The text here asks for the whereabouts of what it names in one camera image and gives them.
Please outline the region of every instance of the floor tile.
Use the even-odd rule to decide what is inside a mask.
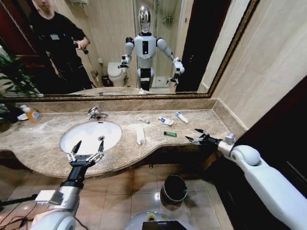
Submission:
[[[159,202],[159,212],[167,215],[171,219],[177,219],[189,223],[188,209],[185,201],[170,205],[161,195]]]
[[[100,230],[122,230],[130,221],[131,195],[107,195]]]
[[[10,200],[31,196],[32,189],[40,178],[40,174],[29,172],[12,193]]]
[[[85,179],[84,188],[80,196],[104,196],[108,187],[109,178],[91,177]]]
[[[26,170],[0,165],[0,200],[7,200],[27,174]]]
[[[205,185],[222,230],[233,230],[230,219],[214,184],[205,182]]]
[[[189,192],[185,201],[192,226],[198,229],[220,227],[207,192]]]
[[[106,196],[83,196],[80,197],[80,205],[76,217],[81,223],[91,230],[99,229],[102,210]],[[82,226],[77,224],[78,230],[83,230]]]
[[[57,189],[64,180],[63,178],[49,177],[41,174],[31,190],[31,195],[39,194],[41,190]]]
[[[186,179],[184,180],[189,192],[206,192],[205,182],[202,179]]]
[[[155,168],[138,168],[133,173],[133,194],[157,192]]]
[[[132,194],[133,170],[109,178],[107,195]]]
[[[150,211],[159,211],[159,194],[133,194],[131,204],[131,219],[136,215]]]
[[[0,221],[2,221],[17,204],[10,205],[9,208],[4,209],[0,213]],[[27,216],[29,219],[34,218],[35,215],[46,212],[49,205],[39,205],[35,201],[26,201],[18,205],[18,207],[8,215],[5,220],[1,223],[1,226],[8,224],[12,220],[19,219],[21,217]]]

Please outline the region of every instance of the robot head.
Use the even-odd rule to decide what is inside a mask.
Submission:
[[[149,32],[150,26],[150,12],[149,7],[142,5],[139,10],[139,19],[141,24],[141,29],[143,33]]]

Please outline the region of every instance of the soap bottle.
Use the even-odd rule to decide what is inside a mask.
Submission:
[[[27,115],[27,117],[29,118],[30,121],[39,122],[40,119],[42,119],[42,115],[39,114],[39,112],[37,112],[36,110],[27,107],[25,104],[23,104],[20,107],[25,112],[25,114]]]

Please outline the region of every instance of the name badge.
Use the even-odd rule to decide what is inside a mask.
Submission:
[[[59,40],[59,36],[57,34],[50,34],[52,40]]]

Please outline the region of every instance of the white towel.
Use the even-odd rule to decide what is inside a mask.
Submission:
[[[135,127],[136,130],[136,142],[139,145],[142,145],[145,143],[145,134],[144,134],[144,129],[142,126],[136,126]]]

